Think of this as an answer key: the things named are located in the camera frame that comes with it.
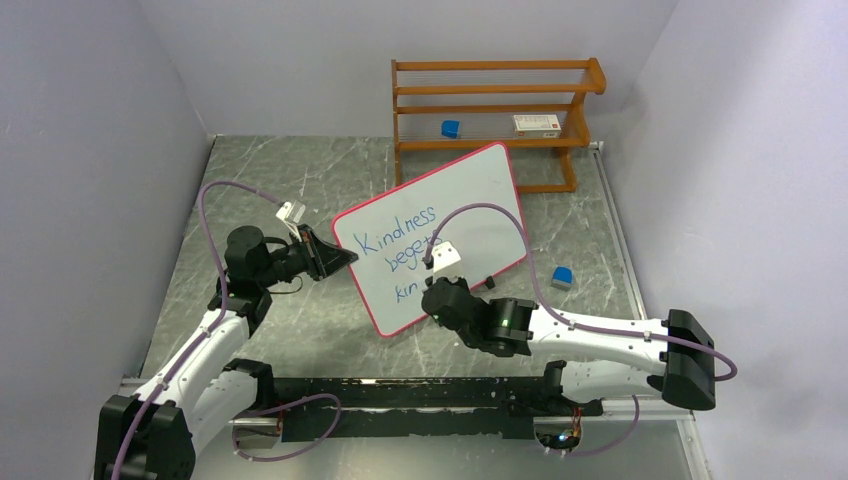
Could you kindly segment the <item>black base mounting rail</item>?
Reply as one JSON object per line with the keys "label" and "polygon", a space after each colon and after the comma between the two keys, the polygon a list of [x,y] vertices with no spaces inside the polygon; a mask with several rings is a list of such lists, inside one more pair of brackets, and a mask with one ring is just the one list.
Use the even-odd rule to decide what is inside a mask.
{"label": "black base mounting rail", "polygon": [[333,438],[498,435],[532,440],[540,418],[599,417],[599,400],[567,399],[544,377],[277,378],[276,398],[238,417],[261,418],[284,442]]}

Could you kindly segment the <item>orange wooden shelf rack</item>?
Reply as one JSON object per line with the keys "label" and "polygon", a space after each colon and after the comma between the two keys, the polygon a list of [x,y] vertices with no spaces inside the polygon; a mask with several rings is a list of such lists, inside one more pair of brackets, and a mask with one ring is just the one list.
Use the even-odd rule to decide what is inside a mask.
{"label": "orange wooden shelf rack", "polygon": [[[572,193],[578,182],[572,152],[591,143],[585,102],[607,90],[595,57],[569,60],[400,61],[391,63],[395,182],[405,180],[408,152],[476,150],[493,142],[510,149],[555,153],[558,183],[521,185],[524,194]],[[512,116],[556,114],[559,138],[516,138]],[[444,138],[444,120],[461,123],[459,139]]]}

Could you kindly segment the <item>blue eraser on table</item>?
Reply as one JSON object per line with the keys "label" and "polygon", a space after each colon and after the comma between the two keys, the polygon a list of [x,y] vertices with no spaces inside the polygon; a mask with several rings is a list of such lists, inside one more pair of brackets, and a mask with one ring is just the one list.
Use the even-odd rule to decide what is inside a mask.
{"label": "blue eraser on table", "polygon": [[570,290],[574,284],[573,272],[565,266],[557,266],[551,275],[551,285],[560,290]]}

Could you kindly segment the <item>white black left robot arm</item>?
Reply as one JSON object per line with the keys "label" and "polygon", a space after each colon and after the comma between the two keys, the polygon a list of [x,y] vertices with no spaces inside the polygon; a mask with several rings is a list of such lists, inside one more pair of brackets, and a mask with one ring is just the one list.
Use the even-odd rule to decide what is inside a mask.
{"label": "white black left robot arm", "polygon": [[271,366],[236,359],[234,352],[264,320],[271,287],[302,274],[320,281],[357,259],[306,224],[288,241],[255,226],[231,231],[225,280],[190,339],[133,394],[114,395],[101,408],[94,478],[188,479],[198,455],[231,419],[271,411],[278,400]]}

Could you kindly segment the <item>blue eraser on shelf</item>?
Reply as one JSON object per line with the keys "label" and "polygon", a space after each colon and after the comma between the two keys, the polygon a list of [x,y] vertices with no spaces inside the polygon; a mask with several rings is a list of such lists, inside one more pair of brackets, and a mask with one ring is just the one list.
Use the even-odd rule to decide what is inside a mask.
{"label": "blue eraser on shelf", "polygon": [[440,134],[444,138],[459,139],[461,123],[458,120],[444,120],[440,126]]}

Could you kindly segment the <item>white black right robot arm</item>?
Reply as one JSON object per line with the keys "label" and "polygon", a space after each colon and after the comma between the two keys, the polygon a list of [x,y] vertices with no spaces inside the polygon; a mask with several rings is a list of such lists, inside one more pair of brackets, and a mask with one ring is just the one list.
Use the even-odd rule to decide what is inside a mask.
{"label": "white black right robot arm", "polygon": [[465,280],[446,278],[428,284],[421,306],[471,349],[565,361],[560,376],[539,389],[550,413],[630,395],[657,395],[687,410],[716,406],[715,343],[685,310],[642,320],[547,311],[533,300],[484,300],[470,292]]}

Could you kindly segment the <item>white cardboard box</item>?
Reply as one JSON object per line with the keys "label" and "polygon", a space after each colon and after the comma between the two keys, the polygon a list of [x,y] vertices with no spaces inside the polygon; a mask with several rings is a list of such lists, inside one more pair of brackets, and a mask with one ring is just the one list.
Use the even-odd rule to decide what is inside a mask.
{"label": "white cardboard box", "polygon": [[561,121],[556,114],[517,114],[512,116],[516,138],[559,138]]}

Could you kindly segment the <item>pink framed whiteboard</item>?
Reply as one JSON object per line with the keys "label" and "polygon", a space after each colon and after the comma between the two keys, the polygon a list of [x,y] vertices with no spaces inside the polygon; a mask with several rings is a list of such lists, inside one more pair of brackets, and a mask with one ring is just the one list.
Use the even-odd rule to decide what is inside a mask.
{"label": "pink framed whiteboard", "polygon": [[332,231],[358,257],[350,269],[375,330],[391,337],[424,316],[429,241],[457,248],[478,287],[525,258],[522,219],[508,150],[493,143],[338,214]]}

